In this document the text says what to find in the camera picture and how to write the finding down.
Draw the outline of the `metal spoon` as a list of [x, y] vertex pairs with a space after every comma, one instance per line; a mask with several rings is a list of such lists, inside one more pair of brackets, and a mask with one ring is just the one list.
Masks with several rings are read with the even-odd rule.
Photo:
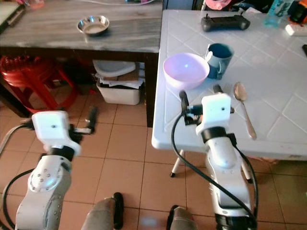
[[244, 118], [246, 121], [246, 127], [248, 130], [248, 135], [250, 136], [250, 138], [252, 138], [252, 140], [256, 140], [257, 139], [257, 132], [255, 132], [254, 126], [252, 125], [252, 122], [248, 116], [248, 111], [247, 111], [247, 107], [245, 106], [245, 101], [247, 100], [247, 92], [246, 89], [244, 88], [243, 84], [241, 82], [237, 82], [234, 84], [233, 86], [233, 95], [235, 97], [236, 100], [238, 100], [241, 105], [242, 108], [244, 110]]

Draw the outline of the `dark blue mug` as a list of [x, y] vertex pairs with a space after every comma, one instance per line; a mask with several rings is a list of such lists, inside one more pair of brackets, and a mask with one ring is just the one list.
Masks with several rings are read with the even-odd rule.
[[233, 55], [233, 49], [227, 44], [208, 44], [204, 55], [204, 59], [209, 65], [207, 77], [209, 79], [221, 80], [232, 61]]

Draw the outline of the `purple plastic bowl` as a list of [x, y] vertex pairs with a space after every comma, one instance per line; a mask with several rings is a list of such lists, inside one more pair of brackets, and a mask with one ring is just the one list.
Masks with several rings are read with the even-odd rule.
[[168, 85], [178, 90], [191, 90], [204, 83], [209, 74], [208, 62], [194, 53], [177, 53], [163, 62]]

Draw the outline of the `white storage box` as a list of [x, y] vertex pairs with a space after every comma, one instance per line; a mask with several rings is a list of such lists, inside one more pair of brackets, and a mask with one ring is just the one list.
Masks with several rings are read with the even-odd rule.
[[96, 87], [106, 103], [137, 105], [141, 102], [140, 88], [134, 89], [121, 85], [109, 86], [101, 82], [97, 82]]

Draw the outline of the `brown cardboard sheet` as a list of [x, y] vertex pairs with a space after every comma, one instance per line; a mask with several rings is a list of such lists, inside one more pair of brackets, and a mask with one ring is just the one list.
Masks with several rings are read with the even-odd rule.
[[140, 70], [136, 69], [117, 77], [104, 78], [103, 83], [109, 86], [126, 86], [128, 88], [138, 89], [145, 83], [145, 79], [140, 76]]

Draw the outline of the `white plastic folding table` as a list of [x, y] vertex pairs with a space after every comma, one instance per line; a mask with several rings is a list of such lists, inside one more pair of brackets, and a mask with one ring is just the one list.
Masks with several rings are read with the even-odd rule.
[[307, 37], [264, 26], [263, 13], [244, 13], [251, 23], [245, 31], [204, 32], [204, 15], [203, 11], [163, 11], [152, 146], [171, 149], [170, 131], [180, 112], [178, 90], [167, 85], [163, 74], [164, 60], [178, 53], [203, 56], [209, 44], [224, 43], [235, 54], [222, 79], [204, 81], [188, 90], [187, 97], [199, 104], [212, 94], [214, 85], [232, 94], [234, 84], [241, 82], [248, 95], [247, 108], [232, 100], [236, 112], [229, 127], [239, 149], [247, 156], [281, 160], [271, 168], [275, 178], [296, 177], [307, 184], [307, 55], [302, 50]]

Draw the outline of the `black game controller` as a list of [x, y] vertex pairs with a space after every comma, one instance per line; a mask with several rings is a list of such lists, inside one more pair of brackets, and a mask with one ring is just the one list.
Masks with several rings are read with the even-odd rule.
[[230, 17], [209, 17], [209, 14], [206, 14], [206, 16], [201, 19], [201, 28], [204, 32], [221, 29], [246, 30], [250, 24], [251, 22], [240, 14]]

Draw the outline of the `red plastic stool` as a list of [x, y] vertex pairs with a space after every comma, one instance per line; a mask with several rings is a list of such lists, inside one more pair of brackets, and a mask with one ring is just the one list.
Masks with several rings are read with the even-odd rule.
[[[63, 66], [49, 57], [33, 56], [2, 56], [0, 72], [22, 105], [30, 112], [37, 113], [45, 110], [68, 109], [79, 95], [79, 88], [64, 72]], [[54, 81], [65, 81], [71, 87], [71, 92], [63, 102], [55, 101], [49, 88], [54, 88]], [[35, 109], [29, 101], [36, 94], [46, 106]]]

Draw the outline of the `pink round object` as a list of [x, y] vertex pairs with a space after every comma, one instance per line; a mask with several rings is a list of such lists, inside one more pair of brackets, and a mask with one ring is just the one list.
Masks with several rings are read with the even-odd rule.
[[227, 11], [236, 0], [203, 0], [205, 8], [214, 11]]

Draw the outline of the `robot leg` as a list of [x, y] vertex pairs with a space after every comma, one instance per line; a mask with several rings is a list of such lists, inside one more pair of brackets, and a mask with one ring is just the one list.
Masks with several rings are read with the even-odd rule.
[[81, 230], [121, 230], [124, 225], [124, 198], [119, 192], [97, 202], [88, 212]]
[[185, 207], [173, 205], [167, 217], [166, 230], [199, 230], [199, 228]]

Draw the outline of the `small steel bowl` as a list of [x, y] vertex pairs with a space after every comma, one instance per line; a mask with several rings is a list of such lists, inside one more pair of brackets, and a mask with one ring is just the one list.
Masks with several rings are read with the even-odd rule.
[[110, 27], [110, 21], [103, 15], [92, 15], [82, 18], [77, 28], [86, 36], [94, 37], [103, 35]]

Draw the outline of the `small white box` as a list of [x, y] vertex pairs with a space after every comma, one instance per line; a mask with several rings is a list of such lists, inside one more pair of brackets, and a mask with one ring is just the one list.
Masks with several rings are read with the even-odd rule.
[[289, 36], [307, 36], [307, 25], [288, 24], [284, 29]]

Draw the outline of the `grey wooden table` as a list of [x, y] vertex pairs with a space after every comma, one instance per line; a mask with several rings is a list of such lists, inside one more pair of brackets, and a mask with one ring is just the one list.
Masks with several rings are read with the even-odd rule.
[[[78, 23], [90, 16], [106, 17], [109, 28], [87, 37]], [[125, 0], [46, 0], [0, 35], [0, 54], [143, 63], [147, 126], [152, 127], [162, 17], [163, 0], [138, 6]]]

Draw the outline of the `robot right leg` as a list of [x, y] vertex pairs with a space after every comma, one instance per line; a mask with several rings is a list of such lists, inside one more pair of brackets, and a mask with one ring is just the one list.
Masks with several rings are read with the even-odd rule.
[[173, 205], [167, 217], [166, 230], [199, 230], [199, 228], [185, 207]]

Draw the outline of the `pink cup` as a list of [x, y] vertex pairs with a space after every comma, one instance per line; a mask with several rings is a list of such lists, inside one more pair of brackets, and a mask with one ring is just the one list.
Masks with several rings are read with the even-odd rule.
[[24, 0], [24, 4], [31, 9], [40, 9], [45, 5], [45, 0]]

